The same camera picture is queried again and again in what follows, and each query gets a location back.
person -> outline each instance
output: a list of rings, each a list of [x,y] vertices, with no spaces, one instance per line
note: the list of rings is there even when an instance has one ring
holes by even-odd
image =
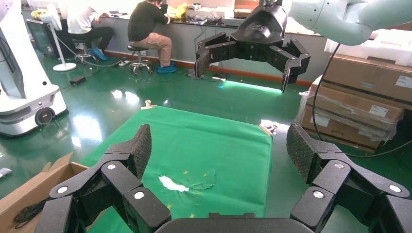
[[[114,31],[111,27],[93,28],[91,22],[94,19],[96,24],[100,24],[100,17],[110,17],[108,13],[98,13],[91,6],[72,7],[68,10],[67,24],[71,38],[75,40],[85,40],[86,46],[91,54],[97,55],[102,60],[108,60],[104,55],[104,50],[109,45]],[[92,47],[91,42],[101,38],[97,47]]]
[[[131,45],[159,52],[158,73],[173,73],[177,67],[170,62],[172,40],[154,33],[156,23],[169,24],[171,19],[159,9],[161,0],[146,0],[139,3],[130,16],[128,36]]]

green floor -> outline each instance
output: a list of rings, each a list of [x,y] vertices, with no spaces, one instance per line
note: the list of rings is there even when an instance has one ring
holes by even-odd
[[[233,82],[224,83],[194,80],[186,76],[186,68],[171,75],[150,77],[145,73],[136,77],[126,67],[103,69],[80,86],[68,87],[70,79],[78,75],[90,76],[96,68],[90,70],[89,66],[81,66],[75,71],[55,73],[52,70],[57,64],[55,59],[40,55],[40,60],[51,82],[63,88],[69,112],[24,137],[0,137],[0,167],[13,171],[0,179],[0,198],[36,175],[49,161],[54,162],[70,152],[74,152],[73,161],[81,161],[139,111],[145,100],[251,124],[268,119],[288,125],[297,113],[299,92],[307,90],[307,87],[290,85],[282,94],[274,89],[279,83],[235,76],[230,77]],[[381,150],[390,150],[404,141],[405,138],[399,136]],[[274,135],[267,217],[289,217],[290,210],[307,188],[287,155],[285,143],[286,132]],[[349,147],[341,148],[348,153],[364,154]],[[412,164],[410,151],[409,147],[384,157],[354,161],[412,190],[412,170],[408,168]],[[347,210],[337,207],[324,232],[367,230]]]

green cloth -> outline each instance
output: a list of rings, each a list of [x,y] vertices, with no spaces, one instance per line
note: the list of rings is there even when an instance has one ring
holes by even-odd
[[[173,219],[247,212],[264,217],[272,138],[257,125],[156,107],[135,114],[82,164],[96,164],[110,145],[130,140],[141,124],[150,125],[153,139],[142,181],[170,208]],[[161,176],[189,191],[167,189]],[[111,208],[91,232],[129,230]]]

khaki pants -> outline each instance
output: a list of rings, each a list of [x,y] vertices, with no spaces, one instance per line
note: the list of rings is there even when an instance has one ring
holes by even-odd
[[[170,56],[172,53],[172,40],[170,38],[157,33],[150,33],[146,39],[132,42],[132,46],[157,50],[159,52],[160,65],[162,67],[170,66]]]

black pants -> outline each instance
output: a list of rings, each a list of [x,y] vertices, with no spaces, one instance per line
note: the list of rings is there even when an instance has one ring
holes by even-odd
[[[85,40],[88,49],[91,49],[91,42],[95,39],[101,38],[98,48],[105,50],[113,37],[113,29],[111,27],[92,28],[91,31],[85,34],[70,34],[71,38],[75,40]]]

